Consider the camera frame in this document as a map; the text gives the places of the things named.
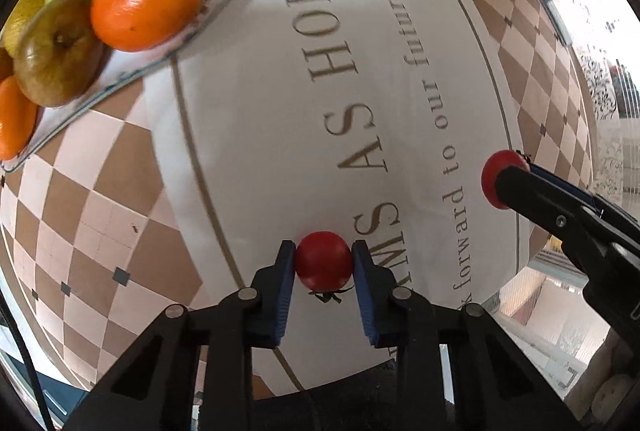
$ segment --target curved line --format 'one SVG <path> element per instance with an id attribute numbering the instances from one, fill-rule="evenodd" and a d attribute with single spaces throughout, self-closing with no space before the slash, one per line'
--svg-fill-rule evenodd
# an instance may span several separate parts
<path id="1" fill-rule="evenodd" d="M 513 149 L 513 144 L 511 143 L 511 135 L 509 133 L 509 127 L 507 126 L 507 115 L 504 112 L 504 105 L 502 104 L 502 98 L 500 97 L 500 92 L 498 91 L 498 83 L 495 82 L 494 70 L 491 68 L 491 63 L 489 63 L 489 58 L 484 50 L 484 46 L 482 46 L 482 42 L 480 41 L 480 36 L 478 35 L 478 31 L 476 30 L 476 26 L 471 21 L 471 17 L 469 13 L 466 11 L 465 6 L 462 3 L 462 0 L 457 0 L 458 5 L 464 12 L 466 21 L 471 27 L 471 31 L 474 33 L 474 37 L 476 38 L 476 43 L 480 48 L 480 52 L 482 53 L 482 57 L 484 58 L 484 64 L 486 65 L 487 70 L 489 71 L 489 77 L 491 77 L 491 82 L 494 85 L 495 97 L 498 99 L 498 106 L 500 107 L 500 113 L 502 115 L 502 124 L 504 125 L 504 132 L 507 136 L 507 145 L 509 149 Z M 520 218 L 516 213 L 516 273 L 520 271 Z"/>
<path id="2" fill-rule="evenodd" d="M 222 255 L 225 257 L 226 266 L 229 268 L 231 276 L 236 282 L 236 286 L 238 288 L 244 288 L 246 285 L 244 284 L 244 280 L 242 279 L 242 275 L 240 274 L 236 259 L 231 252 L 229 242 L 226 239 L 225 231 L 222 229 L 222 224 L 220 223 L 220 219 L 218 218 L 216 209 L 213 206 L 209 187 L 207 186 L 207 182 L 204 178 L 204 171 L 202 170 L 202 166 L 200 164 L 200 161 L 198 160 L 198 153 L 196 151 L 195 141 L 193 139 L 193 130 L 191 129 L 191 124 L 189 123 L 187 106 L 184 100 L 184 93 L 182 91 L 182 79 L 180 77 L 180 69 L 178 68 L 178 59 L 176 55 L 171 56 L 171 73 L 172 80 L 174 82 L 175 97 L 178 103 L 178 112 L 180 114 L 180 124 L 182 125 L 182 132 L 184 133 L 184 139 L 187 143 L 187 151 L 191 159 L 193 172 L 196 175 L 196 185 L 198 186 L 198 192 L 200 193 L 200 200 L 204 205 L 207 217 L 209 218 L 209 223 L 211 224 L 213 232 L 216 235 L 216 239 L 220 246 L 220 251 L 222 251 Z M 282 367 L 292 384 L 296 387 L 296 389 L 298 391 L 304 391 L 304 386 L 302 386 L 301 382 L 298 380 L 296 374 L 293 372 L 292 367 L 289 365 L 286 358 L 284 357 L 284 354 L 280 351 L 279 348 L 275 348 L 273 350 L 273 355 L 275 355 L 276 359 L 280 363 L 280 366 Z"/>

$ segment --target blue gripper pad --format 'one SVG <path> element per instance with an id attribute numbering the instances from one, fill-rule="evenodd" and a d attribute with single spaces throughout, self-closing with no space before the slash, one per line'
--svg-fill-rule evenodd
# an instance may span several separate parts
<path id="1" fill-rule="evenodd" d="M 406 331 L 406 317 L 389 300 L 391 291 L 398 286 L 394 273 L 373 263 L 363 239 L 354 242 L 351 256 L 360 318 L 369 343 L 374 348 L 398 346 Z"/>
<path id="2" fill-rule="evenodd" d="M 280 344 L 287 328 L 293 291 L 293 257 L 296 245 L 284 239 L 276 262 L 258 270 L 251 286 L 260 293 L 260 310 L 247 319 L 245 330 L 254 348 L 273 349 Z"/>

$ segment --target brown pear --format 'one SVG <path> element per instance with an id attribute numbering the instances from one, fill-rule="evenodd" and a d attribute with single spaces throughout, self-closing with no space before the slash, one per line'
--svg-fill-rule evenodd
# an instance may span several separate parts
<path id="1" fill-rule="evenodd" d="M 53 0 L 22 34 L 15 76 L 34 103 L 62 106 L 95 79 L 104 46 L 91 27 L 90 9 L 89 0 Z"/>

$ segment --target yellow lemon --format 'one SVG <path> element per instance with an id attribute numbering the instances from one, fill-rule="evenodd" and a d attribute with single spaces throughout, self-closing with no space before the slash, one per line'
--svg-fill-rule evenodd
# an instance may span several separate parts
<path id="1" fill-rule="evenodd" d="M 2 40 L 4 40 L 4 48 L 12 58 L 15 58 L 20 36 L 42 7 L 44 7 L 44 0 L 18 0 L 14 10 L 9 14 L 4 24 Z"/>

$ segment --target small dark tile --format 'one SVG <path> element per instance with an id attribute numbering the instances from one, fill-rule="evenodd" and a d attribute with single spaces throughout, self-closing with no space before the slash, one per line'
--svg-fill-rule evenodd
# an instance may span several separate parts
<path id="1" fill-rule="evenodd" d="M 122 270 L 120 267 L 116 267 L 116 270 L 113 273 L 113 281 L 120 283 L 122 286 L 127 286 L 130 276 L 130 273 L 126 270 Z"/>

